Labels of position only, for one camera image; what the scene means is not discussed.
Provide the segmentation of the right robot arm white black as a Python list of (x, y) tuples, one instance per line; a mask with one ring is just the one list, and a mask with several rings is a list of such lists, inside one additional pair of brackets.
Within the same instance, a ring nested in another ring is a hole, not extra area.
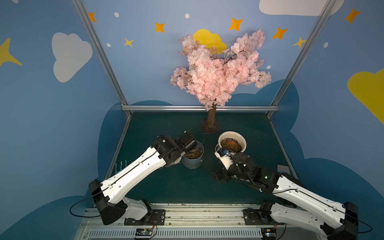
[(342, 204), (319, 196), (287, 173), (258, 167), (245, 153), (234, 154), (221, 148), (215, 156), (223, 164), (221, 170), (211, 172), (219, 183), (237, 179), (258, 192), (271, 194), (294, 205), (290, 208), (264, 201), (258, 211), (260, 219), (294, 225), (328, 240), (358, 239), (358, 207), (353, 203)]

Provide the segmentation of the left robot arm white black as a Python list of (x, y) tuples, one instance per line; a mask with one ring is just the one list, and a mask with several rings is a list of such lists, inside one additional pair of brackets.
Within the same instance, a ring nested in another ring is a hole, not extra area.
[(119, 219), (149, 223), (153, 210), (145, 200), (133, 200), (126, 194), (144, 178), (162, 167), (180, 163), (182, 157), (197, 146), (195, 137), (185, 132), (180, 138), (172, 139), (160, 135), (146, 151), (130, 165), (104, 180), (89, 184), (94, 203), (104, 225)]

